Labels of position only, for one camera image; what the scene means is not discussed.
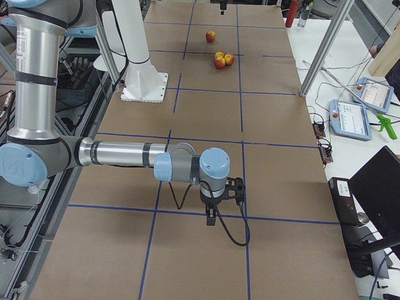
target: apple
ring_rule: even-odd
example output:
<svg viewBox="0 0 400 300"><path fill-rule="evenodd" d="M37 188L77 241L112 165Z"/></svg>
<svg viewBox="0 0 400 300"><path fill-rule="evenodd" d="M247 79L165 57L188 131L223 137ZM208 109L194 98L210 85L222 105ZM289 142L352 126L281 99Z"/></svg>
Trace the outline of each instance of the apple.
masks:
<svg viewBox="0 0 400 300"><path fill-rule="evenodd" d="M208 31L206 33L206 40L209 43L212 43L215 40L215 32L214 31Z"/></svg>
<svg viewBox="0 0 400 300"><path fill-rule="evenodd" d="M225 59L225 65L231 66L235 62L235 56L232 53L227 53L224 56Z"/></svg>
<svg viewBox="0 0 400 300"><path fill-rule="evenodd" d="M219 57L224 58L224 56L225 56L225 52L224 51L215 52L215 58L219 58Z"/></svg>
<svg viewBox="0 0 400 300"><path fill-rule="evenodd" d="M222 56L218 56L214 59L214 65L216 69L225 68L225 59Z"/></svg>

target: black monitor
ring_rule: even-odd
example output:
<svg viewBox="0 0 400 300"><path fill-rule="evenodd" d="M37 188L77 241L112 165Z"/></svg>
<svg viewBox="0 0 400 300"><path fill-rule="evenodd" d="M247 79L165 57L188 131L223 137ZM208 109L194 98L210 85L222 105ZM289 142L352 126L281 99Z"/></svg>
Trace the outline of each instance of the black monitor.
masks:
<svg viewBox="0 0 400 300"><path fill-rule="evenodd" d="M376 248L391 246L400 259L400 246L393 246L400 244L400 159L384 146L349 180L349 187L383 240L390 241Z"/></svg>

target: green clamp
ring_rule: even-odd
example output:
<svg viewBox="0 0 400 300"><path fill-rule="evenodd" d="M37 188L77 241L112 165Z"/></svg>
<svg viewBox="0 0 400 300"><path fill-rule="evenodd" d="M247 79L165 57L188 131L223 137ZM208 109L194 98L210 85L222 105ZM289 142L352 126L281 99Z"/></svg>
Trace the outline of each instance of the green clamp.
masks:
<svg viewBox="0 0 400 300"><path fill-rule="evenodd" d="M388 117L384 117L382 114L377 114L376 117L381 122L381 128L380 128L379 132L382 132L383 129L386 129L387 134L389 135L389 137L391 139L397 139L398 136L394 132L394 129L392 127L390 119Z"/></svg>

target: white desk surface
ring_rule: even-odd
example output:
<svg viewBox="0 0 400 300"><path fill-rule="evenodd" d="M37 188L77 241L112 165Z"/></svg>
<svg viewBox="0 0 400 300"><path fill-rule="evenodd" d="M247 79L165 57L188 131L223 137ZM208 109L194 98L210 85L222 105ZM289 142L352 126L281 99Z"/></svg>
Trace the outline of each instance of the white desk surface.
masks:
<svg viewBox="0 0 400 300"><path fill-rule="evenodd" d="M297 68L308 68L308 66L303 63L303 60L306 60L309 63L313 61L315 53L318 50L322 38L324 37L329 26L329 22L330 21L327 20L310 19L308 20L305 28L300 28L297 26L297 20L295 20L292 28L287 29ZM364 45L362 39L359 37L353 24L350 21L345 21L335 41L333 42L329 54L325 59L324 67L351 67L363 61L367 54L368 49ZM357 71L357 74L353 78L352 76L356 72L357 67L352 69L333 69L330 71L342 82L347 84L355 84L356 79L358 78L363 67L364 64L361 65ZM297 71L299 73L300 80L303 83L307 71L299 69ZM362 72L360 77L364 76L377 79L378 81L384 80L382 77L371 77L367 67ZM327 74L319 72L306 97L306 100L307 105L314 107L316 112L320 114L325 121L327 121L328 112L320 108L314 102L318 87L322 82L330 83L335 86L338 85ZM332 99L339 99L342 91L343 89L341 88L335 88L328 86L327 84L323 84L319 90L317 102L323 107L329 108L329 102ZM351 95L349 95L347 92L344 92L340 99L350 101ZM393 96L392 101L395 103L399 102L395 96ZM314 112L313 108L309 107L309 112ZM400 116L400 107L391 105L388 114ZM378 122L376 117L370 112L368 112L368 117L369 122ZM397 136L400 137L400 123L393 124L393 128L396 131ZM332 157L334 162L326 166L325 172L328 180L333 176L350 178L385 145L387 145L394 153L400 154L400 139L395 141L391 140L385 132L379 132L379 126L372 126L372 140L368 142L335 136L332 134L332 132L327 133L327 139L329 139L329 136L331 137L333 150ZM391 255L390 258L394 261L394 266L399 268L400 262L397 257L395 255ZM400 272L389 270L389 276L390 279L387 280L379 279L380 285L388 285L389 288L375 289L374 297L382 298L382 294L384 293L395 294L397 296L400 295ZM369 296L374 278L372 276L362 279L356 277L354 278L359 294L361 296Z"/></svg>

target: table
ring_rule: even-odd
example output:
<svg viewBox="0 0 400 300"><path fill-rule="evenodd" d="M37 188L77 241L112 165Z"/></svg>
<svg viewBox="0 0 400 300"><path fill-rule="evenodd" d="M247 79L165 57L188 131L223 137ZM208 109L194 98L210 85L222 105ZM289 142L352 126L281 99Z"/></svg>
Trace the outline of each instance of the table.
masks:
<svg viewBox="0 0 400 300"><path fill-rule="evenodd" d="M298 73L301 81L303 81L307 74L307 71L301 70L307 68L307 66L303 63L303 60L306 60L309 63L313 60L313 57L326 32L326 29L329 26L329 22L330 21L326 20L310 19L307 22L305 28L300 28L296 26L297 23L295 21L294 26L287 30L293 50L293 55L296 60L296 65L299 68ZM367 47L364 45L362 39L359 37L351 22L345 21L339 34L336 37L336 40L332 45L331 50L329 51L329 54L326 57L324 67L351 67L355 64L362 62L365 59L366 55L368 55ZM363 66L364 64L361 66L356 76L354 76L353 78L352 76L357 69L356 67L352 69L333 69L330 71L342 82L355 84L356 79L361 72ZM362 72L361 77L364 76L377 79L378 81L384 80L384 78L382 77L371 77L368 72L368 68L366 68ZM328 112L316 105L314 102L320 84L325 82L337 85L328 75L320 72L314 84L312 85L312 88L310 89L306 100L307 105L312 106L309 107L310 112L314 112L315 109L315 111L321 114L325 120L328 120ZM340 99L350 101L351 95L349 95L347 92L344 92L341 95L342 90L343 89L323 84L318 93L319 97L317 103L325 108L329 108L329 102L332 99L339 99L340 97ZM395 103L399 102L395 96L393 96L392 101ZM400 116L400 107L391 105L388 114ZM376 118L370 112L368 112L368 117L370 122L376 123ZM397 135L400 136L400 123L393 124L393 128L397 132ZM330 139L332 143L332 156L334 162L326 166L325 173L327 180L334 176L351 178L353 174L356 173L364 165L364 163L366 163L371 157L373 157L384 145L387 145L389 148L391 148L394 153L400 154L399 140L397 139L393 141L388 138L385 132L378 132L378 130L379 127L372 127L373 139L368 142L349 139L347 137L335 136L331 133L328 133L328 139ZM358 203L356 204L357 210L361 211L361 207L358 205ZM400 262L395 256L392 255L391 259L393 259L395 266L400 266ZM381 284L389 285L389 288L385 290L376 289L374 295L378 297L381 296L382 293L393 293L396 295L400 295L400 274L398 273L398 271L390 270L390 280L379 280ZM372 276L369 276L365 279L356 278L356 282L359 294L368 296L373 282Z"/></svg>
<svg viewBox="0 0 400 300"><path fill-rule="evenodd" d="M231 175L246 182L250 245L233 245L219 223L206 227L195 189L176 211L150 170L90 166L31 299L358 298L281 11L219 13L217 4L151 4L147 41L156 69L169 73L166 97L122 102L116 93L97 139L225 149ZM236 64L215 70L216 50ZM186 184L174 187L179 197ZM243 238L235 203L220 210Z"/></svg>

